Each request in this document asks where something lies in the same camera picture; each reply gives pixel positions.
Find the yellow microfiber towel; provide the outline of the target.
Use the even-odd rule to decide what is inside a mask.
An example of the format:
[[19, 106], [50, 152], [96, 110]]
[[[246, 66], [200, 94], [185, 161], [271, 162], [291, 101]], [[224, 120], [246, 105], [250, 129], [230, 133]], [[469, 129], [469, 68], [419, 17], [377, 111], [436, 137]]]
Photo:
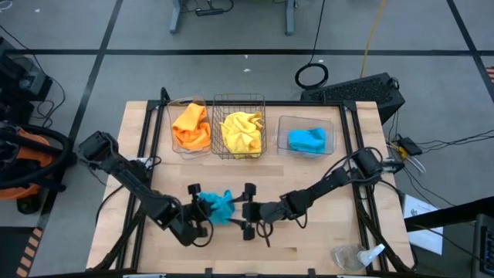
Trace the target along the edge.
[[254, 138], [245, 134], [230, 134], [223, 123], [220, 123], [223, 143], [234, 154], [235, 158], [245, 158], [247, 156], [257, 158], [260, 155], [262, 151], [262, 135], [260, 135], [260, 138]]
[[235, 112], [229, 114], [224, 123], [230, 134], [245, 134], [254, 138], [260, 138], [262, 125], [262, 113]]

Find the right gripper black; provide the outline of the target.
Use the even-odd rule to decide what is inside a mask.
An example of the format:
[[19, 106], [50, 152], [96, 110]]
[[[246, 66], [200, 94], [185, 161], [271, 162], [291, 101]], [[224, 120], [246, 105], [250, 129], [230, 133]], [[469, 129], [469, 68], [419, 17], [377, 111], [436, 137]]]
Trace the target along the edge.
[[242, 230], [243, 240], [253, 240], [255, 238], [255, 229], [251, 222], [260, 222], [273, 224], [275, 222], [275, 203], [274, 202], [252, 202], [256, 195], [256, 185], [245, 183], [243, 193], [232, 199], [232, 202], [246, 202], [242, 205], [242, 217], [246, 220], [228, 219], [230, 223], [236, 224]]

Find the orange shop vacuum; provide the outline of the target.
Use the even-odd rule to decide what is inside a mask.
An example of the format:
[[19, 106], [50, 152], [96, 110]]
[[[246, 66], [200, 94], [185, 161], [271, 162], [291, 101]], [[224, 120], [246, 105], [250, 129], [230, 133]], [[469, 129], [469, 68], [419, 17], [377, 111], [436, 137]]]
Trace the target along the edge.
[[[0, 181], [16, 179], [30, 171], [43, 168], [54, 161], [54, 157], [27, 147], [16, 147], [0, 140]], [[20, 187], [0, 189], [0, 200], [20, 199], [38, 195], [41, 186], [29, 183]]]

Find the black computer tower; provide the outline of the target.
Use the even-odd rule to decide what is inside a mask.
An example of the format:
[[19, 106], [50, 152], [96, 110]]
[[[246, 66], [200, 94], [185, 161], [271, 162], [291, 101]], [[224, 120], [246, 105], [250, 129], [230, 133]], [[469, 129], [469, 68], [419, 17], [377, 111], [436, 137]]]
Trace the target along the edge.
[[404, 105], [399, 82], [388, 73], [324, 86], [301, 93], [302, 101], [329, 103], [338, 101], [375, 102], [381, 123], [384, 124]]

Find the black power adapter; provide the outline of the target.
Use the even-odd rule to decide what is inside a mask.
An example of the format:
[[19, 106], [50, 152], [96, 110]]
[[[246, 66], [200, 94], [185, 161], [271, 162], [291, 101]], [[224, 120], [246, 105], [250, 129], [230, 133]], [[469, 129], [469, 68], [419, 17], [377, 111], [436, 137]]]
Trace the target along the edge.
[[398, 139], [398, 145], [411, 156], [420, 155], [423, 153], [423, 150], [420, 149], [420, 147], [416, 145], [410, 137], [400, 137]]

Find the black equipment box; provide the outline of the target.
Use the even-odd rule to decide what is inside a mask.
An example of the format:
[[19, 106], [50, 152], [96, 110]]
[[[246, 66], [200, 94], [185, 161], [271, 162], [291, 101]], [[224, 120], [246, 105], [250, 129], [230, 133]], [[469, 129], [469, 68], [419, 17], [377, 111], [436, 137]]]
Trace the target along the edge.
[[0, 121], [17, 124], [30, 121], [34, 105], [43, 102], [52, 80], [31, 59], [7, 54], [15, 48], [0, 36]]

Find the grey desk leg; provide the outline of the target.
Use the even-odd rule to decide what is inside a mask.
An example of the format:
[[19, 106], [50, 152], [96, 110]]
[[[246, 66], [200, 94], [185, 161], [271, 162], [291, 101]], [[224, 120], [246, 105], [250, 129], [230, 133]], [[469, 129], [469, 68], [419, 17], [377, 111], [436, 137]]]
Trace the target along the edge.
[[171, 22], [169, 25], [170, 34], [174, 35], [178, 30], [178, 21], [181, 14], [181, 0], [171, 0], [172, 13]]
[[296, 0], [286, 0], [286, 35], [292, 36], [294, 33], [294, 15], [296, 9]]

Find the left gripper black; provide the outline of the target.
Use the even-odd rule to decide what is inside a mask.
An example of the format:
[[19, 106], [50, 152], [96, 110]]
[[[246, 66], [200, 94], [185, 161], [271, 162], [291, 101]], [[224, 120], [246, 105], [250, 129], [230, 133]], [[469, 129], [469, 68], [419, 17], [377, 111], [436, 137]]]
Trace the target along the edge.
[[188, 186], [188, 194], [191, 201], [188, 204], [181, 204], [179, 212], [179, 223], [181, 224], [180, 232], [188, 229], [190, 225], [196, 223], [196, 230], [199, 238], [212, 236], [214, 225], [211, 222], [205, 222], [211, 216], [211, 203], [200, 198], [201, 185], [198, 183]]

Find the clear plastic bin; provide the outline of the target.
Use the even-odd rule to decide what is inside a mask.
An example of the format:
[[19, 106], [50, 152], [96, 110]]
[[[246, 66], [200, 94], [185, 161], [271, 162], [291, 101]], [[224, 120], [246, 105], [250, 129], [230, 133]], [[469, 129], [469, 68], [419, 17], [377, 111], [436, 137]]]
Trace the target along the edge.
[[[310, 130], [323, 128], [326, 131], [327, 143], [324, 154], [306, 153], [301, 151], [291, 151], [288, 145], [288, 133], [291, 130]], [[335, 149], [335, 132], [333, 123], [329, 120], [321, 120], [307, 117], [281, 116], [279, 118], [276, 146], [279, 154], [289, 154], [300, 158], [325, 158], [331, 155]]]
[[178, 100], [172, 100], [167, 105], [167, 113], [169, 116], [170, 126], [171, 126], [172, 150], [175, 153], [179, 154], [183, 159], [192, 159], [192, 158], [198, 158], [201, 156], [205, 156], [210, 152], [210, 149], [211, 149], [211, 145], [210, 145], [209, 147], [204, 147], [204, 148], [196, 150], [196, 151], [189, 151], [189, 150], [182, 148], [177, 143], [176, 139], [174, 138], [173, 130], [172, 130], [172, 124], [185, 111], [187, 106], [191, 103], [196, 103], [198, 105], [202, 105], [202, 106], [206, 107], [207, 117], [205, 118], [205, 121], [207, 121], [210, 124], [208, 108], [207, 108], [205, 99], [201, 96], [193, 96], [193, 97], [181, 98]]

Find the orange microfiber towel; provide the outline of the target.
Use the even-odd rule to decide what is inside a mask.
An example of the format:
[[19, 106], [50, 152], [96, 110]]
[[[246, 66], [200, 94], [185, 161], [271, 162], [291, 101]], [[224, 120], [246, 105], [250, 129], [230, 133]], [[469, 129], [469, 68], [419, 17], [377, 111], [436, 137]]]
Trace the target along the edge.
[[191, 103], [185, 111], [174, 121], [172, 128], [174, 131], [199, 132], [206, 131], [210, 133], [210, 126], [205, 118], [207, 109], [205, 106]]
[[172, 127], [174, 138], [184, 149], [196, 151], [211, 145], [211, 127], [209, 123], [200, 123], [192, 131]]

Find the blue microfiber towel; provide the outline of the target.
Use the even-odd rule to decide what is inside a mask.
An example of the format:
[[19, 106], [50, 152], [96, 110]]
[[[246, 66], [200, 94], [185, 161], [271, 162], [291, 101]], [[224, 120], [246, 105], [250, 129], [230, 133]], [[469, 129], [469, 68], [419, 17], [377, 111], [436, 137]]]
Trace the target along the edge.
[[230, 190], [225, 190], [223, 195], [214, 192], [201, 192], [199, 198], [211, 203], [212, 213], [209, 220], [213, 225], [228, 225], [229, 219], [235, 214], [235, 205]]
[[324, 154], [327, 136], [323, 128], [310, 130], [291, 130], [288, 133], [288, 145], [291, 151]]

